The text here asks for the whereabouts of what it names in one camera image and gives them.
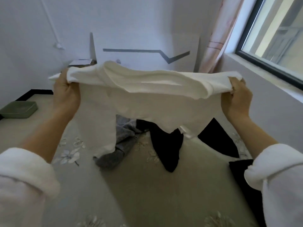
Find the left hand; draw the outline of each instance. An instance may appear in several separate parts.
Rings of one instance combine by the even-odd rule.
[[[68,68],[64,69],[54,85],[54,110],[71,120],[76,114],[81,101],[79,83],[68,83]]]

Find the black cloth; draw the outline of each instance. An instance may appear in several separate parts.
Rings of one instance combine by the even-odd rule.
[[[239,158],[237,146],[215,118],[198,135],[198,138],[221,154]]]
[[[232,171],[232,175],[234,176],[237,184],[242,190],[259,226],[266,227],[263,214],[262,193],[259,190],[250,187],[244,178],[244,171],[248,168],[248,166],[252,165],[252,163],[253,160],[229,162],[229,168]]]
[[[149,129],[153,148],[161,163],[168,172],[173,172],[178,165],[179,150],[183,143],[183,134],[181,134],[179,129],[169,134],[164,132],[155,123],[140,119],[137,119],[136,128],[139,130]]]

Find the window frame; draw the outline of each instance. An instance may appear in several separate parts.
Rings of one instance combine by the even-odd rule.
[[[242,36],[240,38],[240,41],[237,45],[235,54],[237,54],[238,56],[242,57],[243,59],[247,60],[248,62],[264,69],[265,71],[277,76],[278,78],[286,81],[287,83],[303,90],[303,80],[300,80],[294,76],[292,76],[291,74],[282,71],[274,66],[271,66],[270,64],[267,64],[266,62],[253,57],[251,55],[249,55],[248,53],[242,51],[242,47],[245,44],[245,41],[249,35],[250,30],[252,29],[252,26],[256,20],[256,18],[258,17],[258,14],[261,10],[262,4],[265,0],[256,0],[255,6],[252,9],[252,12],[248,18],[248,21],[246,23],[246,26],[244,28],[244,31],[242,33]]]

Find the white pipe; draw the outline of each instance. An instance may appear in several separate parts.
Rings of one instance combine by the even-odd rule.
[[[62,45],[62,43],[61,43],[61,41],[60,41],[60,38],[59,38],[58,33],[57,33],[57,31],[56,31],[55,25],[54,25],[54,23],[53,23],[53,21],[52,21],[52,19],[51,19],[51,15],[49,14],[49,11],[48,11],[48,9],[47,9],[47,6],[46,6],[44,0],[40,0],[40,1],[41,1],[41,4],[42,4],[42,7],[43,7],[43,9],[44,9],[44,12],[45,12],[45,14],[46,14],[46,16],[47,16],[48,22],[49,22],[49,24],[50,24],[50,26],[51,26],[51,30],[53,31],[54,36],[55,36],[56,41],[57,41],[56,44],[55,44],[55,47],[56,47],[57,49],[63,49],[63,50],[64,50],[65,48],[63,47],[63,45]]]

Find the pink curtain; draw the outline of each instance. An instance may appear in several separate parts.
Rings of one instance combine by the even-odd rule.
[[[244,0],[222,0],[214,30],[201,60],[199,72],[212,73],[225,51]]]

